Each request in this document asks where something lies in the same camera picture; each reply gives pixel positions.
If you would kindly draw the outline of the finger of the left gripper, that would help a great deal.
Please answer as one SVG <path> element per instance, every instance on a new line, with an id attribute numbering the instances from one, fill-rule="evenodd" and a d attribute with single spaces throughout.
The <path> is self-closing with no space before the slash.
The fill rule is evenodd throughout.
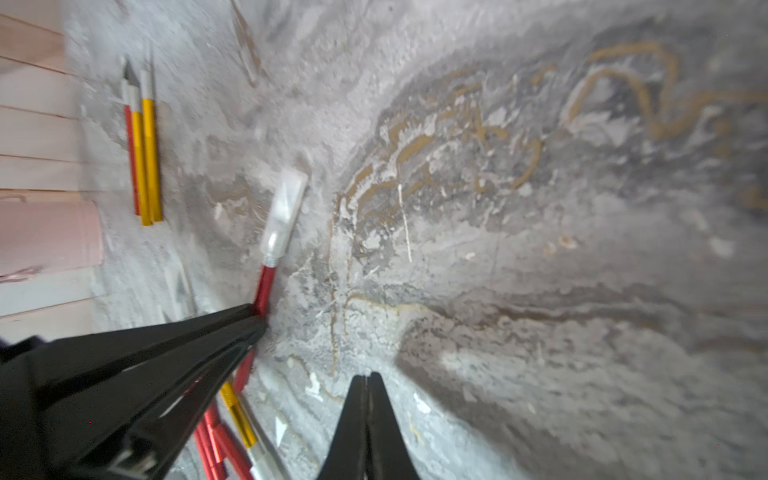
<path id="1" fill-rule="evenodd" d="M 244 324 L 128 367 L 44 408 L 48 458 L 64 479 L 160 479 L 226 377 L 265 333 Z"/>
<path id="2" fill-rule="evenodd" d="M 250 304 L 173 323 L 69 337 L 31 350 L 33 385 L 44 408 L 103 382 L 128 367 L 236 324 L 260 329 Z"/>

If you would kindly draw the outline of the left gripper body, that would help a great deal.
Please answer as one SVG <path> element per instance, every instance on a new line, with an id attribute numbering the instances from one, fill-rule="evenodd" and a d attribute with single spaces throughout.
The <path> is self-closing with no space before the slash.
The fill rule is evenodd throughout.
<path id="1" fill-rule="evenodd" d="M 48 458 L 39 402 L 28 356 L 48 347 L 39 336 L 11 344 L 1 341 L 1 477 L 64 479 Z"/>

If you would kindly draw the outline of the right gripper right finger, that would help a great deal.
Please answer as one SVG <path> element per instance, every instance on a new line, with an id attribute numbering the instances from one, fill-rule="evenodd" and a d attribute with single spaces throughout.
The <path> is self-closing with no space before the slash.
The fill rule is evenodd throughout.
<path id="1" fill-rule="evenodd" d="M 368 377 L 367 392 L 367 478 L 419 480 L 378 372 Z"/>

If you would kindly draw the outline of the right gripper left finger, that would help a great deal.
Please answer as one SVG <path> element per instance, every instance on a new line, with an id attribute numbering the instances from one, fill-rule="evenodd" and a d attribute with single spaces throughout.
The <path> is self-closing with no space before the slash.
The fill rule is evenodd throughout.
<path id="1" fill-rule="evenodd" d="M 352 378 L 319 480 L 363 479 L 367 457 L 367 378 Z"/>

